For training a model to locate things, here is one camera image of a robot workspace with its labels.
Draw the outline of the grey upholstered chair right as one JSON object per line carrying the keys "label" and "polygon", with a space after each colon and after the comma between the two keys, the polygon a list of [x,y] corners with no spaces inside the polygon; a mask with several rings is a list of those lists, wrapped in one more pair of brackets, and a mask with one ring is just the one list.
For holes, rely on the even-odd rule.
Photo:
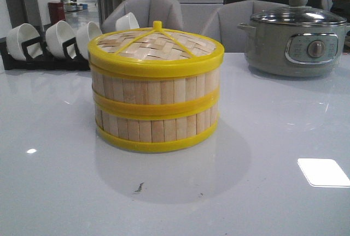
{"label": "grey upholstered chair right", "polygon": [[225,52],[244,52],[247,34],[237,25],[248,23],[255,13],[282,6],[282,3],[259,0],[224,4],[210,15],[200,34],[221,42]]}

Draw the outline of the grey upholstered chair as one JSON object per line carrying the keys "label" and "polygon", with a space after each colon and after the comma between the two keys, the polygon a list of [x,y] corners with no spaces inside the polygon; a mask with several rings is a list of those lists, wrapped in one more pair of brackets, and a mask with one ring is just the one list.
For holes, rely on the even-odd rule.
{"label": "grey upholstered chair", "polygon": [[161,21],[163,28],[182,31],[183,15],[177,0],[125,0],[104,20],[103,33],[115,31],[115,23],[122,16],[133,13],[140,28],[151,27]]}
{"label": "grey upholstered chair", "polygon": [[225,52],[244,52],[247,34],[237,25],[248,23],[255,13],[282,6],[282,3],[259,0],[224,4],[210,15],[200,34],[221,42]]}

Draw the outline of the glass pot lid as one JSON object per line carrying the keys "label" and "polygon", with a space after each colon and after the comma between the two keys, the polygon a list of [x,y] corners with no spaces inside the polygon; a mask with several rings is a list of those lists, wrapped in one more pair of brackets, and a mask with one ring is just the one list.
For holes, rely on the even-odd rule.
{"label": "glass pot lid", "polygon": [[307,5],[308,0],[289,0],[289,5],[263,10],[250,19],[256,22],[300,26],[340,26],[347,20],[327,10]]}

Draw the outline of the grey-green electric cooking pot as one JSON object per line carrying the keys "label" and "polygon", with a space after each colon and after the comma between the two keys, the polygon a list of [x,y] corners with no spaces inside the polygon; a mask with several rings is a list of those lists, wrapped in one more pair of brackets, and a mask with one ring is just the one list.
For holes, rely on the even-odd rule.
{"label": "grey-green electric cooking pot", "polygon": [[240,23],[247,33],[245,58],[258,70],[292,77],[322,76],[334,70],[349,25],[297,26],[251,21]]}

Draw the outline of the bamboo steamer basket yellow rims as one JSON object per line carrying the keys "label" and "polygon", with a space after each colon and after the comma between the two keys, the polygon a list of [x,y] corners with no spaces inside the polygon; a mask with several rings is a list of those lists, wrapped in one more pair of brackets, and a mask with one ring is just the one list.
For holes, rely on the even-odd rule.
{"label": "bamboo steamer basket yellow rims", "polygon": [[209,138],[218,125],[218,105],[194,115],[165,120],[118,117],[95,107],[98,134],[108,143],[136,152],[170,152]]}

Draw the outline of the grey upholstered chair left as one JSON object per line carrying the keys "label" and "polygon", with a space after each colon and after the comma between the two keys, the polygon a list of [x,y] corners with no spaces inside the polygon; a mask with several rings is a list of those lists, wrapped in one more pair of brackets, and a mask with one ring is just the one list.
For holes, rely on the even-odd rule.
{"label": "grey upholstered chair left", "polygon": [[104,20],[103,33],[115,31],[115,23],[122,16],[133,13],[140,28],[151,27],[161,21],[163,28],[182,31],[183,15],[177,0],[125,0]]}

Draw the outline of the woven bamboo steamer lid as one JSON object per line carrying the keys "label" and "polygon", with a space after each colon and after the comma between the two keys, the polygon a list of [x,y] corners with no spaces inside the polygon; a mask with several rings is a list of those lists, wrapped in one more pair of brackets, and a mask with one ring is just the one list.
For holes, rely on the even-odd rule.
{"label": "woven bamboo steamer lid", "polygon": [[126,78],[186,78],[220,67],[224,47],[199,34],[152,27],[102,34],[87,45],[91,67]]}

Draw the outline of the red box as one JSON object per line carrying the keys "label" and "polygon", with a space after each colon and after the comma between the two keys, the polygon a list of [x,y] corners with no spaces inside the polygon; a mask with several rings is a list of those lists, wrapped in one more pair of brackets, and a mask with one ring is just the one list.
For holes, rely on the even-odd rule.
{"label": "red box", "polygon": [[48,2],[48,9],[52,25],[58,23],[61,20],[66,20],[64,5],[62,2]]}

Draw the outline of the white ceramic bowl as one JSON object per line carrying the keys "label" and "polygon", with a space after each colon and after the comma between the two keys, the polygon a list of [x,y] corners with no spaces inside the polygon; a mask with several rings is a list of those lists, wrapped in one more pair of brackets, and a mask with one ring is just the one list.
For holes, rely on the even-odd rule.
{"label": "white ceramic bowl", "polygon": [[132,12],[118,18],[115,22],[116,31],[139,29],[139,23]]}
{"label": "white ceramic bowl", "polygon": [[39,37],[38,31],[29,23],[23,23],[10,30],[6,37],[9,54],[16,60],[25,61],[26,57],[22,49],[22,43]]}
{"label": "white ceramic bowl", "polygon": [[77,30],[76,42],[80,54],[89,59],[88,43],[102,34],[101,29],[95,22],[88,22]]}
{"label": "white ceramic bowl", "polygon": [[62,44],[72,38],[75,38],[74,30],[63,20],[49,27],[45,34],[49,52],[59,59],[65,58]]}

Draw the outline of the black dish rack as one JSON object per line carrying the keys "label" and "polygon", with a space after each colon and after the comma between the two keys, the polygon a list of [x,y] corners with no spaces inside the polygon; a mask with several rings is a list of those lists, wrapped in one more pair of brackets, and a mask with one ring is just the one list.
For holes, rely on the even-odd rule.
{"label": "black dish rack", "polygon": [[[40,44],[43,53],[32,58],[28,53],[28,48],[34,44]],[[7,50],[6,38],[1,38],[1,56],[5,70],[27,69],[27,70],[89,70],[89,62],[79,52],[76,39],[73,37],[62,43],[64,58],[54,57],[47,49],[47,43],[36,37],[23,42],[22,50],[25,60],[14,59]]]}

